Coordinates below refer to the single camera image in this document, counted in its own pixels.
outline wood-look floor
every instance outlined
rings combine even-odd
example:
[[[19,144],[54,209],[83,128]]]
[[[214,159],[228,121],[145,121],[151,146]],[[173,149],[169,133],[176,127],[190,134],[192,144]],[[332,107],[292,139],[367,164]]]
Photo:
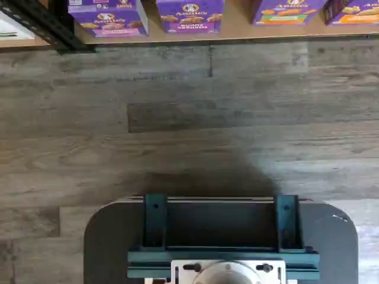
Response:
[[[0,54],[0,284],[81,284],[86,222],[145,192],[322,199],[379,283],[379,41]]]

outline teal metal bracket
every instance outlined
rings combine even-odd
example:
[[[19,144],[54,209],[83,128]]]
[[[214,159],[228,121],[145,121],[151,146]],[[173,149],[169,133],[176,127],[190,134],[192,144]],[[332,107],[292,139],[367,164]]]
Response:
[[[163,194],[144,196],[143,247],[164,250],[166,240],[167,197]]]
[[[144,236],[142,246],[128,252],[129,278],[170,278],[175,259],[283,259],[287,279],[318,280],[320,256],[303,243],[298,196],[274,198],[277,245],[273,247],[167,246],[167,197],[144,197]]]

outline white mounting plate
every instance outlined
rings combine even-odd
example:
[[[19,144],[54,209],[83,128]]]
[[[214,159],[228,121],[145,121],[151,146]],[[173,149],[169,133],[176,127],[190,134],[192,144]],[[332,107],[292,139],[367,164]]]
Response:
[[[185,270],[185,264],[200,264],[202,270]],[[257,270],[257,265],[269,264],[270,272]],[[247,277],[252,284],[285,284],[285,262],[283,260],[173,260],[171,262],[171,279],[176,278],[178,270],[179,284],[208,284],[210,279],[218,273],[237,272]]]

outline purple snack box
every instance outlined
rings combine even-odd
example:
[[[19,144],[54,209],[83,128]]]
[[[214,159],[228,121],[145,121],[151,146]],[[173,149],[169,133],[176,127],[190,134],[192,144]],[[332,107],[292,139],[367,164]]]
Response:
[[[167,33],[219,33],[224,0],[156,0]]]
[[[69,0],[69,13],[96,37],[147,35],[147,16],[140,0]]]
[[[378,0],[330,0],[325,8],[327,25],[379,24]]]
[[[326,0],[261,0],[254,5],[253,25],[304,25]]]

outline wooden shelf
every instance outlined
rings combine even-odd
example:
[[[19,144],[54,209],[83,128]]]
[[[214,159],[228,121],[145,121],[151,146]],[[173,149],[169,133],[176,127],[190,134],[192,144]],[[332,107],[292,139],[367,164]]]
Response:
[[[33,40],[0,40],[1,47],[30,47],[30,46],[48,46],[49,43],[45,42],[40,37]]]
[[[149,17],[150,36],[148,37],[96,38],[88,34],[79,25],[76,28],[76,35],[87,44],[117,44],[379,34],[379,25],[326,26],[323,22],[321,14],[313,18],[311,22],[305,26],[277,25],[257,27],[251,25],[253,14],[251,2],[251,0],[226,0],[220,34],[166,34],[162,29],[162,24],[160,22],[156,6],[150,2],[144,5],[147,16]]]

